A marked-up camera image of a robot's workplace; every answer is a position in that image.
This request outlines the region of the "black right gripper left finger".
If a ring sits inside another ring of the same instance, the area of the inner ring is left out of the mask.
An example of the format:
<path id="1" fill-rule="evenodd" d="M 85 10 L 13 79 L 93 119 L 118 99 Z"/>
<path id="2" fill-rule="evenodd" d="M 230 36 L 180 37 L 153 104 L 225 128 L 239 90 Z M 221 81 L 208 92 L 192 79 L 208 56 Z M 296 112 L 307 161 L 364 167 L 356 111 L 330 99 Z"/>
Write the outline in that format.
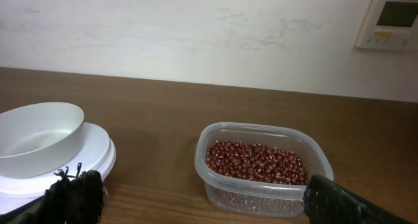
<path id="1" fill-rule="evenodd" d="M 69 168 L 54 174 L 60 179 L 44 195 L 1 215 L 1 223 L 17 224 L 98 224 L 105 205 L 105 188 L 100 172 L 81 171 L 76 175 Z"/>

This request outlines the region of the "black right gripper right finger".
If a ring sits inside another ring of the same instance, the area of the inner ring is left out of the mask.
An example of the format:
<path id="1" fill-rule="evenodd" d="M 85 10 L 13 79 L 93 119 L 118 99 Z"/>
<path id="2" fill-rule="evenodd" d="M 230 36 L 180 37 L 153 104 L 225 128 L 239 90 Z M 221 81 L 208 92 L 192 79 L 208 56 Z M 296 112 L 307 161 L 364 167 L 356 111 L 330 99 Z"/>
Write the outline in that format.
<path id="1" fill-rule="evenodd" d="M 411 224 L 322 175 L 311 177 L 303 207 L 310 224 Z"/>

